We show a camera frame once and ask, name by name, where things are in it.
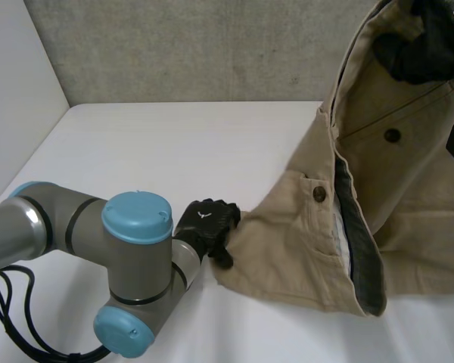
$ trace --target black ring band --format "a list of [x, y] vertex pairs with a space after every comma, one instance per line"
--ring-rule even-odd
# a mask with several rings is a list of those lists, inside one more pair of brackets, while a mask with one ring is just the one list
[[76, 255], [76, 253], [74, 252], [74, 248], [73, 248], [74, 226], [76, 225], [77, 219], [79, 218], [81, 213], [84, 212], [84, 209], [86, 209], [89, 206], [89, 204], [94, 203], [96, 200], [99, 200], [99, 198], [91, 198], [91, 199], [88, 199], [88, 200], [82, 202], [82, 204], [77, 207], [73, 216], [70, 217], [69, 224], [67, 225], [67, 228], [66, 228], [65, 243], [66, 243], [67, 252], [73, 256]]
[[[172, 262], [172, 268], [179, 274], [180, 278], [183, 281], [183, 285], [185, 286], [185, 289], [187, 290], [187, 278], [185, 277], [185, 274], [183, 273], [183, 271], [174, 262]], [[154, 303], [155, 301], [157, 301], [157, 300], [161, 299], [162, 297], [164, 297], [168, 293], [168, 291], [170, 290], [170, 288], [172, 286], [172, 282], [173, 282], [173, 279], [170, 280], [170, 282], [166, 286], [165, 290], [163, 290], [161, 293], [159, 293], [159, 294], [157, 294], [155, 296], [152, 296], [152, 297], [148, 297], [147, 299], [143, 299], [143, 300], [124, 299], [124, 298], [119, 297], [118, 295], [116, 295], [113, 291], [111, 291], [111, 289], [109, 290], [109, 292], [110, 292], [111, 296], [115, 300], [117, 300], [119, 303], [122, 303], [124, 305], [130, 305], [130, 306], [133, 306], [133, 305], [147, 305], [147, 304]]]
[[172, 262], [172, 268], [179, 274], [180, 278], [183, 281], [183, 286], [185, 287], [185, 290], [187, 290], [187, 278], [185, 274], [183, 273], [182, 269], [174, 262]]
[[32, 204], [33, 207], [37, 209], [37, 212], [39, 212], [40, 216], [42, 217], [42, 221], [44, 221], [45, 234], [47, 237], [45, 240], [45, 249], [42, 255], [45, 255], [47, 252], [50, 252], [52, 250], [54, 243], [54, 230], [52, 229], [51, 219], [48, 217], [47, 212], [44, 210], [44, 208], [42, 208], [42, 206], [37, 200], [26, 195], [19, 195], [18, 197]]
[[148, 297], [147, 299], [143, 299], [143, 300], [123, 299], [122, 297], [119, 297], [113, 291], [111, 291], [111, 289], [109, 289], [109, 292], [114, 299], [116, 299], [118, 302], [120, 302], [124, 305], [146, 305], [146, 304], [151, 304], [151, 303], [161, 299], [162, 297], [164, 297], [170, 290], [171, 286], [172, 286], [172, 281], [170, 280], [170, 282], [166, 286], [165, 290], [163, 290], [161, 293], [159, 293], [155, 296], [152, 296], [152, 297]]

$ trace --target concrete wall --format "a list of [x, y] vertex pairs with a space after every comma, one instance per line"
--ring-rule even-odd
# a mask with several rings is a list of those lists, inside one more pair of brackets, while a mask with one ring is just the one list
[[25, 0], [71, 105], [321, 100], [376, 0]]
[[69, 108], [21, 0], [0, 0], [0, 194]]

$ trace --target black cable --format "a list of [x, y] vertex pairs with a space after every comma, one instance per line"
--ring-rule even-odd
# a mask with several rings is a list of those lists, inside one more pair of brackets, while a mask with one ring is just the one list
[[[6, 271], [17, 271], [25, 274], [29, 278], [25, 294], [25, 303], [23, 310], [27, 322], [27, 327], [32, 334], [34, 340], [40, 345], [38, 349], [28, 343], [22, 335], [19, 333], [17, 328], [12, 323], [9, 312], [12, 300], [12, 283], [10, 278], [5, 274]], [[31, 359], [39, 363], [95, 363], [110, 353], [104, 346], [100, 346], [96, 350], [86, 354], [70, 354], [65, 355], [53, 348], [51, 348], [39, 335], [35, 325], [33, 324], [32, 315], [30, 313], [30, 301], [32, 297], [33, 286], [35, 283], [35, 276], [33, 272], [23, 266], [10, 265], [8, 267], [0, 269], [0, 277], [3, 278], [7, 285], [7, 299], [5, 300], [2, 292], [0, 291], [0, 321], [3, 323], [5, 332], [12, 339], [12, 341], [27, 354]]]

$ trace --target gray wall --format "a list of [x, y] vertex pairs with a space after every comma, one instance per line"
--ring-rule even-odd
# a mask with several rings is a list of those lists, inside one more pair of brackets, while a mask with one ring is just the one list
[[25, 0], [70, 105], [321, 100], [375, 0]]

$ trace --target brown button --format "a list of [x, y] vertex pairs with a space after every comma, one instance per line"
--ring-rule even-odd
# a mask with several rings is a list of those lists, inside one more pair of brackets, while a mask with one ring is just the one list
[[315, 198], [318, 203], [322, 203], [326, 199], [326, 190], [323, 187], [314, 188], [313, 198]]
[[384, 137], [385, 140], [387, 140], [388, 142], [395, 144], [396, 142], [400, 141], [400, 139], [402, 138], [402, 134], [397, 129], [388, 129], [385, 132]]

